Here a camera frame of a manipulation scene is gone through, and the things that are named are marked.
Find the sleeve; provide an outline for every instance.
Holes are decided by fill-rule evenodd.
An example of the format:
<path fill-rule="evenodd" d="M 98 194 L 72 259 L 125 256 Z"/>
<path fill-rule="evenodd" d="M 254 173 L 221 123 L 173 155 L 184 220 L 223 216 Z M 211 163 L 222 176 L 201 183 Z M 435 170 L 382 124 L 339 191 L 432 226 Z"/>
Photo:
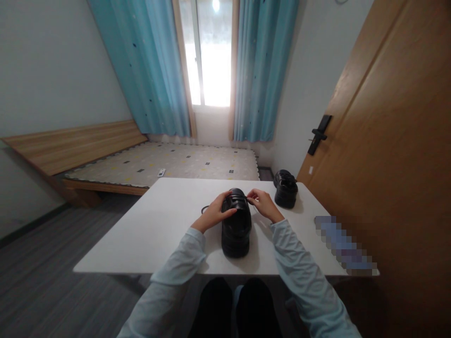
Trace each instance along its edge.
<path fill-rule="evenodd" d="M 150 279 L 118 337 L 171 337 L 187 282 L 205 259 L 205 236 L 189 228 L 165 265 Z"/>
<path fill-rule="evenodd" d="M 285 219 L 271 224 L 280 277 L 314 337 L 361 337 L 346 307 Z"/>

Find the door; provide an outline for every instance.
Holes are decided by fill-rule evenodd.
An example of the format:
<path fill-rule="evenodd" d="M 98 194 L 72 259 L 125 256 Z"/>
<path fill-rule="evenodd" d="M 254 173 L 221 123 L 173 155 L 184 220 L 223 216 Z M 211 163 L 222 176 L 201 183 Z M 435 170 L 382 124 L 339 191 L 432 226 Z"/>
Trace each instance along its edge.
<path fill-rule="evenodd" d="M 451 2 L 375 0 L 298 174 L 378 263 L 390 326 L 451 306 Z"/>

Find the wooden headboard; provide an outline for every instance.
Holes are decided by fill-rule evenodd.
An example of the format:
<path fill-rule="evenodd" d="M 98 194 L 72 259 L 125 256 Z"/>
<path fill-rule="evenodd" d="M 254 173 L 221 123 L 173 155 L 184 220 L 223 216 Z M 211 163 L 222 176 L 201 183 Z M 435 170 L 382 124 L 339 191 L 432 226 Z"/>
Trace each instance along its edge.
<path fill-rule="evenodd" d="M 56 175 L 147 141 L 133 120 L 12 136 L 2 140 L 33 166 Z"/>

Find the patterned mattress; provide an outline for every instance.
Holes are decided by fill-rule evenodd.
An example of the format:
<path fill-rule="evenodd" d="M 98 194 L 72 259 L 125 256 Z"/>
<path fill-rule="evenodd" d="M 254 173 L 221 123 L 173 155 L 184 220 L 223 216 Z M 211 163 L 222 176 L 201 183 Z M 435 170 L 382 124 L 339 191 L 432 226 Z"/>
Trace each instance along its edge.
<path fill-rule="evenodd" d="M 98 183 L 151 187 L 164 177 L 259 181 L 253 150 L 144 142 L 65 174 Z"/>

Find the curtain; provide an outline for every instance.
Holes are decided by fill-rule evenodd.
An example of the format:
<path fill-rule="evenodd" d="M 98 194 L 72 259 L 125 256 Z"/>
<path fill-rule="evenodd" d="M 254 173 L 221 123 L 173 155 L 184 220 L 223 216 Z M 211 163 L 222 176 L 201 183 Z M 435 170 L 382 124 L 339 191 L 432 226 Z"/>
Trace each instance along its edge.
<path fill-rule="evenodd" d="M 190 136 L 171 0 L 89 3 L 140 131 Z"/>
<path fill-rule="evenodd" d="M 271 141 L 299 0 L 241 0 L 233 138 Z"/>

